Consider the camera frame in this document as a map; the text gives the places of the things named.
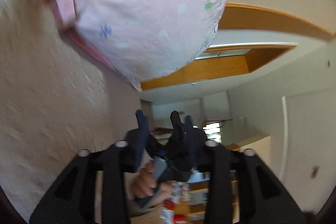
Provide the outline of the person's right hand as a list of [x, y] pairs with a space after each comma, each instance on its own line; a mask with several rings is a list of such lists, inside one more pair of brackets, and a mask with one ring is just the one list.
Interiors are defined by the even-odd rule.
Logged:
[[[154, 170], [154, 164], [148, 162], [138, 171], [137, 176], [135, 176], [130, 184], [131, 197], [146, 198], [154, 196], [154, 188], [157, 187], [157, 182], [152, 176]], [[160, 183], [159, 188], [161, 193], [152, 201], [151, 206], [162, 203], [173, 192], [173, 186], [169, 182]]]

